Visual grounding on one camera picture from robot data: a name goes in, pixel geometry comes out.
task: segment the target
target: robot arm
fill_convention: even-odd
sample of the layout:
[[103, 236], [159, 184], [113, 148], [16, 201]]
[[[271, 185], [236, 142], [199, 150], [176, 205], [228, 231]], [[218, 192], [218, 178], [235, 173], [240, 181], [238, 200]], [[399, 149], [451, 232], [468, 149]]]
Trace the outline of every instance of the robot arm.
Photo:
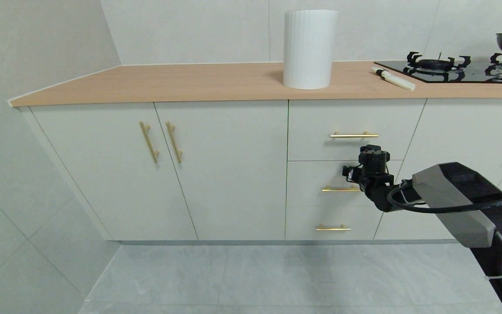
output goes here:
[[[394, 184], [387, 170], [389, 160], [390, 154], [381, 147], [367, 145], [360, 148], [360, 164], [343, 167], [342, 175], [358, 184], [383, 212], [436, 214], [456, 240], [472, 250], [487, 276], [502, 275], [502, 192], [460, 163], [435, 165]], [[502, 279], [491, 284], [502, 300]]]

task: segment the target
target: white vase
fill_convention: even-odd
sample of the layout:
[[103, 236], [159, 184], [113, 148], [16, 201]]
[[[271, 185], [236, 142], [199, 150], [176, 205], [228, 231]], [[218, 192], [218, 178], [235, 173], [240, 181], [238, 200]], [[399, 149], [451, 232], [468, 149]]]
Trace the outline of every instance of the white vase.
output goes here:
[[336, 10], [285, 13], [284, 85], [319, 89], [330, 85]]

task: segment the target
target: knife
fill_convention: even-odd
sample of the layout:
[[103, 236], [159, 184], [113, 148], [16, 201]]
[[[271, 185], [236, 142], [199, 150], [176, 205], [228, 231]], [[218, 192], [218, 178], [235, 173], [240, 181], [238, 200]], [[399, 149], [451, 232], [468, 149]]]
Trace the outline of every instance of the knife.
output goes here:
[[390, 72], [388, 72], [387, 70], [373, 66], [371, 68], [371, 71], [373, 71], [373, 73], [377, 74], [378, 76], [382, 77], [387, 82], [392, 83], [396, 86], [402, 87], [404, 89], [408, 89], [409, 91], [413, 91], [416, 88], [416, 84], [409, 82], [405, 79], [396, 77], [396, 76], [392, 75]]

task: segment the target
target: wooden countertop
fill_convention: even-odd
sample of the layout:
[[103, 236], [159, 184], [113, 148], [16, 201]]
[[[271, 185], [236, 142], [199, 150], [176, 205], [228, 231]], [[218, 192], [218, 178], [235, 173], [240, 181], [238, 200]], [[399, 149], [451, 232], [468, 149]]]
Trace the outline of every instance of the wooden countertop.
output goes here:
[[502, 84], [416, 84], [407, 91], [370, 73], [371, 61], [334, 62], [331, 85], [314, 91], [282, 84], [283, 64], [124, 65], [10, 101], [13, 107], [77, 103], [357, 98], [502, 98]]

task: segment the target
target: baseboard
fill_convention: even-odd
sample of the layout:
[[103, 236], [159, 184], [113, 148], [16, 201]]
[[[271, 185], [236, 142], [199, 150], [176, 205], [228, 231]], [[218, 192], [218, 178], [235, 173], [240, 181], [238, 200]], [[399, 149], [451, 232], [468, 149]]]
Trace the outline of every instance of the baseboard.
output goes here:
[[436, 244], [458, 243], [455, 239], [438, 240], [251, 240], [251, 241], [119, 241], [123, 245], [346, 245], [346, 244]]

